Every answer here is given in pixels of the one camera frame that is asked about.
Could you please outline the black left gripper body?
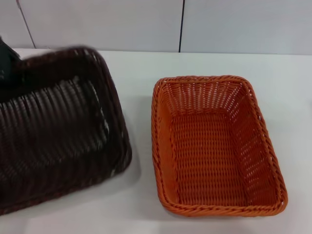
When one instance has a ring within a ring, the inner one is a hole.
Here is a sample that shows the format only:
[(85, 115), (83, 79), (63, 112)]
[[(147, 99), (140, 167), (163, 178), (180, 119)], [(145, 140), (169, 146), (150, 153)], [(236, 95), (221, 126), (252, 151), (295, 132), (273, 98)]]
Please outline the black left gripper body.
[(21, 61), (17, 54), (0, 38), (0, 81), (21, 82), (21, 75), (17, 72), (17, 64)]

